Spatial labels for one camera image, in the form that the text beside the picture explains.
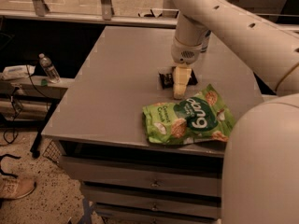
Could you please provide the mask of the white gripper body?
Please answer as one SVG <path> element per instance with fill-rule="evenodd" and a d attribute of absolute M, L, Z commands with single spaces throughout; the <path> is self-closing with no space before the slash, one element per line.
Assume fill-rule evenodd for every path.
<path fill-rule="evenodd" d="M 197 61 L 202 45 L 187 46 L 181 44 L 176 38 L 171 45 L 171 55 L 175 63 L 191 64 Z"/>

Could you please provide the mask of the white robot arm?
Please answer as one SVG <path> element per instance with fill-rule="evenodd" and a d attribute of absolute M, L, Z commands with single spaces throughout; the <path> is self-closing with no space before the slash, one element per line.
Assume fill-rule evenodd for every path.
<path fill-rule="evenodd" d="M 204 25 L 241 61 L 213 68 L 243 100 L 224 154 L 221 223 L 299 224 L 297 34 L 226 0 L 173 1 L 179 44 L 193 45 Z"/>

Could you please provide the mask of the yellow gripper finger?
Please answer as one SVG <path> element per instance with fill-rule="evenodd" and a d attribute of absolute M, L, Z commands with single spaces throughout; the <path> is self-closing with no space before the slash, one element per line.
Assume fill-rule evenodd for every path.
<path fill-rule="evenodd" d="M 186 64 L 179 64 L 174 68 L 173 71 L 173 92 L 174 98 L 181 100 L 184 98 L 185 91 L 190 80 L 192 73 L 191 67 Z"/>

